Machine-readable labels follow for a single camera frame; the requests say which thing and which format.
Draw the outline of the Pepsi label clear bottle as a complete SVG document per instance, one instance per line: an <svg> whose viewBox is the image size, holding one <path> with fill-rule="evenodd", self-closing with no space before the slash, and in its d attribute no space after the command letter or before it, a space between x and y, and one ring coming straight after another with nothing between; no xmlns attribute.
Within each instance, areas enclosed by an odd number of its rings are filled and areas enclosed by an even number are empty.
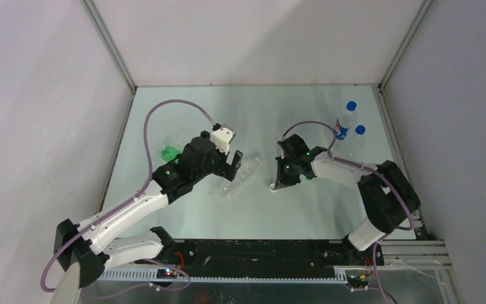
<svg viewBox="0 0 486 304"><path fill-rule="evenodd" d="M355 121L356 109L354 111L347 111L345 105L337 117L333 128L336 140L343 141Z"/></svg>

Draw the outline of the white cap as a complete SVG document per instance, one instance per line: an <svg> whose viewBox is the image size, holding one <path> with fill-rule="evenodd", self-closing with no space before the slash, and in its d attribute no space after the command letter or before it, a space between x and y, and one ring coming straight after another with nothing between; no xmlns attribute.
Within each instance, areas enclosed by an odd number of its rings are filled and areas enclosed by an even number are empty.
<svg viewBox="0 0 486 304"><path fill-rule="evenodd" d="M275 184L274 184L274 183L271 183L271 184L269 185L269 190L270 190L272 193L277 192L277 188L276 188L276 186L275 186Z"/></svg>

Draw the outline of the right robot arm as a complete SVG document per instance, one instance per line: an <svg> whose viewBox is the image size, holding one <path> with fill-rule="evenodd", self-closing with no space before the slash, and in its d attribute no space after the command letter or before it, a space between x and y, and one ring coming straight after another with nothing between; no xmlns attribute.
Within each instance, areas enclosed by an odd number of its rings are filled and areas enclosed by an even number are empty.
<svg viewBox="0 0 486 304"><path fill-rule="evenodd" d="M413 225L413 213L421 201L399 166L390 160L381 164L360 163L334 155L329 149L308 148L297 134L277 142L277 178L272 191L308 180L328 179L358 190L366 217L342 240L346 262L358 265L368 248L397 230L404 221Z"/></svg>

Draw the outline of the blue cap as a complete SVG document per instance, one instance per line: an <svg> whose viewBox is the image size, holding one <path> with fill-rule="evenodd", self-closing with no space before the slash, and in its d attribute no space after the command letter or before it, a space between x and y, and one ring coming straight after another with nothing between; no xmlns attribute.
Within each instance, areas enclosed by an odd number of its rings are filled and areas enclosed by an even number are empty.
<svg viewBox="0 0 486 304"><path fill-rule="evenodd" d="M346 110L347 111L354 111L357 108L357 102L355 101L349 101L346 104Z"/></svg>
<svg viewBox="0 0 486 304"><path fill-rule="evenodd" d="M356 126L355 133L358 136L364 135L365 132L366 132L366 127L364 125L358 125L358 126Z"/></svg>

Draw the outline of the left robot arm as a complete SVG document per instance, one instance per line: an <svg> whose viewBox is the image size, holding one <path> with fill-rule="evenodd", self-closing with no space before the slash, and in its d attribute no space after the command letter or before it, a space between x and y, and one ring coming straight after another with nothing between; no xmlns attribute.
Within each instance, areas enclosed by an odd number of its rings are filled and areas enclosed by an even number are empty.
<svg viewBox="0 0 486 304"><path fill-rule="evenodd" d="M78 264L78 286L84 288L106 270L128 262L149 258L162 264L172 261L173 239L162 227L154 227L139 237L121 238L120 234L190 193L209 175L233 181L243 156L237 150L232 162L227 163L234 137L235 132L227 127L203 131L174 160L151 172L146 185L129 199L78 224L70 219L59 223L54 251L62 269Z"/></svg>

